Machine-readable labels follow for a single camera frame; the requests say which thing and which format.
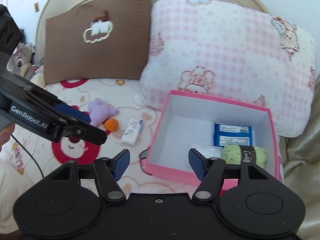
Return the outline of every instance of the black cable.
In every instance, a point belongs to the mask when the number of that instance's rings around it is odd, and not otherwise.
[[[43,173],[42,173],[42,171],[41,171],[41,168],[40,168],[39,164],[36,162],[36,160],[33,158],[33,156],[30,154],[30,152],[28,152],[27,149],[26,149],[13,135],[11,135],[11,136],[12,136],[12,138],[22,147],[22,149],[24,149],[25,152],[30,155],[31,159],[33,159],[33,161],[35,162],[35,164],[38,166],[38,169],[39,169],[39,171],[41,172],[42,178],[44,178],[44,175],[43,175]]]

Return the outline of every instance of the plush toy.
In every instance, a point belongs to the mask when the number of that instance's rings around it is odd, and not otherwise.
[[[104,122],[104,128],[110,132],[118,130],[119,123],[116,119],[110,118]]]
[[[19,76],[30,80],[35,74],[35,67],[32,67],[30,62],[31,54],[31,48],[26,44],[19,43],[15,53],[12,54],[9,62],[7,63],[7,69],[13,74],[18,74]]]
[[[7,63],[7,69],[19,76],[30,80],[32,83],[39,87],[45,87],[44,81],[44,67],[42,65],[32,65],[32,48],[26,44],[19,43],[12,54],[9,62]]]
[[[105,104],[101,99],[96,98],[88,104],[88,112],[93,126],[98,126],[111,116],[118,114],[119,110]]]

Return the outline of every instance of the purple plush toy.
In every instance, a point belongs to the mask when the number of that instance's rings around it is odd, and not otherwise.
[[[107,105],[99,98],[88,104],[88,112],[93,126],[98,126],[111,116],[118,114],[119,110]]]

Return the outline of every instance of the pink checkered pillow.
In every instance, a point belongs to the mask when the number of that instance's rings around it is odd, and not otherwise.
[[[157,109],[170,89],[266,106],[276,133],[296,137],[310,115],[314,59],[312,37],[279,17],[215,0],[159,0],[141,93]]]

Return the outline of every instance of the beige blanket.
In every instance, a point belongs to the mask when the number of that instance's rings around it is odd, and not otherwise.
[[[303,134],[287,139],[284,183],[302,198],[306,216],[298,235],[320,239],[320,78],[316,81],[311,116]]]

